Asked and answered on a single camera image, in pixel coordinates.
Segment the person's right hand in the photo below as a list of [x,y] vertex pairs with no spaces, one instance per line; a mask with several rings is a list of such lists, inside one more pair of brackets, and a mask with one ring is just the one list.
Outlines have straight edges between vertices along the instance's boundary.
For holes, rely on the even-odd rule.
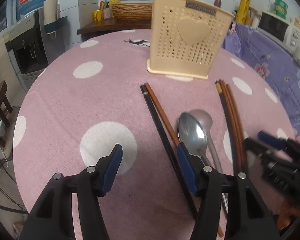
[[280,213],[276,222],[279,231],[289,226],[291,223],[291,216],[300,219],[300,205],[294,205],[292,202],[285,199],[281,204]]

